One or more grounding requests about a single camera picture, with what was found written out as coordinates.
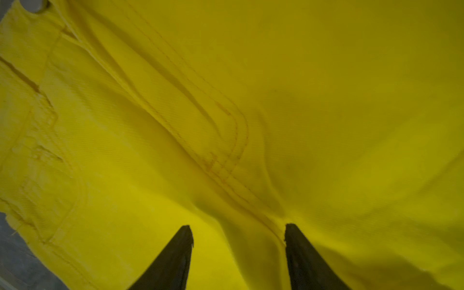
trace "yellow denim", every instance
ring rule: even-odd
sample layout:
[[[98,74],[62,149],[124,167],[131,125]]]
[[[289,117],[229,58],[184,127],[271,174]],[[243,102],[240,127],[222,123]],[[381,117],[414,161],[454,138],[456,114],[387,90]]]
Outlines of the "yellow denim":
[[[71,289],[188,224],[187,289],[289,290],[289,222],[353,290],[464,289],[464,2],[52,2],[0,25],[0,210]]]

